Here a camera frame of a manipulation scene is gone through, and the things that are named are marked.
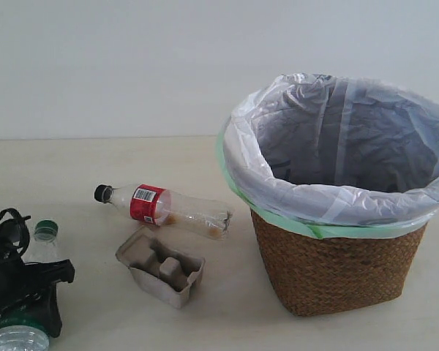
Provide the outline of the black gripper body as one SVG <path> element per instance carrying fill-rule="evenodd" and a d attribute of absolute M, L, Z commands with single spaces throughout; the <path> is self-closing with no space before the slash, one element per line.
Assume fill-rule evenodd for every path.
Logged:
<path fill-rule="evenodd" d="M 25 263 L 22 253 L 29 244 L 27 226 L 0 224 L 0 319 L 23 307 L 41 322 L 42 297 L 58 283 L 71 283 L 75 269 L 69 260 Z"/>

